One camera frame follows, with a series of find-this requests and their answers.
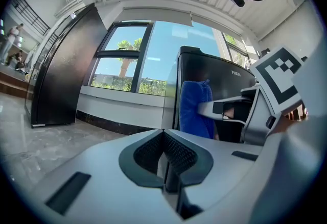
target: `sky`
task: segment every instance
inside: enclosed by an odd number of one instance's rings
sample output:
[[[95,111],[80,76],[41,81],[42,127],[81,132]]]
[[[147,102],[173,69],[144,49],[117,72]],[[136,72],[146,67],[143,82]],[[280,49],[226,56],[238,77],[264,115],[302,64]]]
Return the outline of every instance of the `sky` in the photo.
[[[118,43],[123,40],[134,43],[143,38],[146,27],[117,28],[106,49],[118,49]],[[176,60],[181,46],[199,47],[204,53],[219,56],[218,47],[212,28],[193,22],[193,27],[182,24],[157,21],[150,38],[142,78],[166,81],[171,67]],[[118,58],[102,58],[98,64],[96,74],[118,75],[121,62]],[[132,62],[126,76],[134,75],[136,61]]]

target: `person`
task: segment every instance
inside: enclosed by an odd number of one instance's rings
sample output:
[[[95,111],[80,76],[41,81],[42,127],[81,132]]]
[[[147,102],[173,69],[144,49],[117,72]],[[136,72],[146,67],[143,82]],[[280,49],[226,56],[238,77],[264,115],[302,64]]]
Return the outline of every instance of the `person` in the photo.
[[[0,62],[4,63],[7,59],[8,52],[13,45],[16,37],[19,35],[20,30],[22,29],[24,25],[21,23],[19,26],[14,26],[10,29],[8,33],[8,39],[5,43],[4,47],[2,48],[2,51],[0,53]]]
[[[22,50],[20,50],[20,51],[17,52],[17,53],[12,54],[11,56],[9,56],[9,57],[7,58],[7,62],[6,62],[6,65],[7,65],[7,66],[10,65],[12,59],[17,60],[17,64],[18,64],[18,63],[23,64],[23,62],[22,62]]]

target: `black refrigerator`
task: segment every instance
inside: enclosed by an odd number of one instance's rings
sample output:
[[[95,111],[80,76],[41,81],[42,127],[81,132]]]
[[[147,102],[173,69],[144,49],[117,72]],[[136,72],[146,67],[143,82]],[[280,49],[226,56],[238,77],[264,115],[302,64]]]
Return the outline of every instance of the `black refrigerator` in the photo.
[[[54,31],[56,41],[47,42],[31,72],[25,110],[32,127],[75,122],[84,76],[106,33],[94,4]]]
[[[241,95],[241,90],[255,85],[254,75],[247,69],[220,57],[204,54],[200,48],[182,46],[167,80],[162,114],[162,129],[179,130],[180,91],[185,81],[194,81],[192,71],[201,64],[205,68],[204,81],[209,79],[213,100]],[[243,125],[216,121],[219,139],[239,141]]]

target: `blue towel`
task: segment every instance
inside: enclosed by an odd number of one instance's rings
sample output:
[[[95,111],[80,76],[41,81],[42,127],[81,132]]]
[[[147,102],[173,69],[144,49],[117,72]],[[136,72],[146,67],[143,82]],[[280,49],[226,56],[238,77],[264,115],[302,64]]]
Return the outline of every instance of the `blue towel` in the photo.
[[[179,105],[179,128],[182,132],[203,138],[214,138],[214,120],[198,114],[198,105],[213,100],[209,80],[186,81],[182,85]]]

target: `palm tree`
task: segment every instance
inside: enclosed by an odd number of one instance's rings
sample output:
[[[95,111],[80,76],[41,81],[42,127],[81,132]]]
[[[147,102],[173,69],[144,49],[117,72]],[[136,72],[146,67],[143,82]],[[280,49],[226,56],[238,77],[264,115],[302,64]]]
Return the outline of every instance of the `palm tree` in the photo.
[[[130,50],[130,51],[139,51],[139,47],[141,45],[141,42],[142,42],[142,39],[139,38],[139,39],[134,41],[134,44],[132,46],[128,41],[124,40],[124,41],[121,41],[118,44],[118,48],[120,50],[123,49],[123,50]],[[119,72],[119,78],[123,78],[126,75],[129,64],[136,61],[136,59],[119,58],[119,60],[122,62],[121,70]]]

